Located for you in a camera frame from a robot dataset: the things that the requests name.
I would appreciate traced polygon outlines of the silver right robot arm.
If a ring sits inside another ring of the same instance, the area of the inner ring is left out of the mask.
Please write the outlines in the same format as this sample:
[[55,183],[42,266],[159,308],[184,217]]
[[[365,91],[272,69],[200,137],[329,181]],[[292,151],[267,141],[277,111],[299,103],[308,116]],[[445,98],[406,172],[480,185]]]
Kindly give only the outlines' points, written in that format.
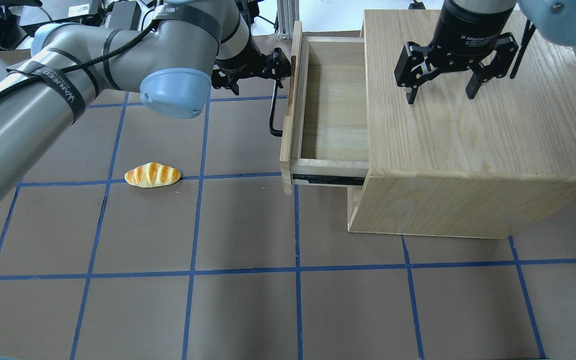
[[446,0],[430,43],[403,45],[393,71],[414,104],[418,89],[447,73],[471,71],[473,100],[494,78],[515,78],[535,32],[560,46],[576,46],[576,0]]

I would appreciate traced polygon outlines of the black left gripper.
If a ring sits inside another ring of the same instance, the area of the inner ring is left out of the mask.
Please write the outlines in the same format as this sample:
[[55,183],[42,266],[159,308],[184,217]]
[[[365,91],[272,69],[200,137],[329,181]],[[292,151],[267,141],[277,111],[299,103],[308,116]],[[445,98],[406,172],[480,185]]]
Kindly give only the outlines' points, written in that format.
[[281,88],[281,79],[291,76],[291,61],[280,47],[261,52],[249,30],[231,30],[220,43],[211,73],[213,89],[228,89],[240,95],[238,80],[271,79]]

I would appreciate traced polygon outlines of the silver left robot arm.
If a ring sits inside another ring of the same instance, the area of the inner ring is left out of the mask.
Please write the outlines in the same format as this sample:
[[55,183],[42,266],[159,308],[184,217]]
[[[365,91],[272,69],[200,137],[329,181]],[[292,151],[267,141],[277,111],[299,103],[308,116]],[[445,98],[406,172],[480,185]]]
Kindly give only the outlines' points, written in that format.
[[165,0],[141,31],[49,23],[30,54],[0,82],[0,201],[103,91],[192,119],[211,89],[291,76],[281,48],[259,50],[235,0]]

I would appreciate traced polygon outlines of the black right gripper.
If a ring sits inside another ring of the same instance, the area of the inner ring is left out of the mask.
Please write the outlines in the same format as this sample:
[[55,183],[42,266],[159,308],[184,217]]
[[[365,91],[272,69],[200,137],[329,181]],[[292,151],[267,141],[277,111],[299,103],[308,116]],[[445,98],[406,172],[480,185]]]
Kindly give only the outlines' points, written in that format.
[[483,84],[503,78],[514,61],[517,42],[503,32],[515,0],[445,0],[430,42],[407,41],[394,69],[398,87],[405,87],[408,105],[419,87],[438,75],[471,70],[465,93],[473,100]]

